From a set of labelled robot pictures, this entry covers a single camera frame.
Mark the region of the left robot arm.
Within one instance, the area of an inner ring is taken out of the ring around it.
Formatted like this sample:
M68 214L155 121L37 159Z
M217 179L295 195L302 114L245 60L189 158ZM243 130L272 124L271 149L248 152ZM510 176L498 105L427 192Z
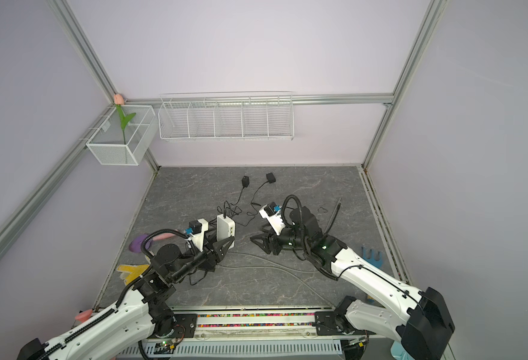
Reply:
M19 351L19 359L111 359L150 336L184 331L167 305L175 285L199 268L214 270L234 241L234 235L229 235L186 253L173 243L150 253L142 243L141 251L150 264L125 286L116 302L60 336L46 342L31 340Z

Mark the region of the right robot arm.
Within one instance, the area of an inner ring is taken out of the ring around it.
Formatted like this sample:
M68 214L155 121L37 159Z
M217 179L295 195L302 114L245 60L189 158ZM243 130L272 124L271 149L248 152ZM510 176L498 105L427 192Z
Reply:
M413 359L441 359L455 332L446 300L436 289L421 290L386 274L363 259L343 241L322 231L317 218L293 194L286 204L263 205L260 216L270 229L251 237L267 254L292 251L320 274L344 280L376 301L366 304L352 296L334 309L335 328L348 333L365 330L401 343Z

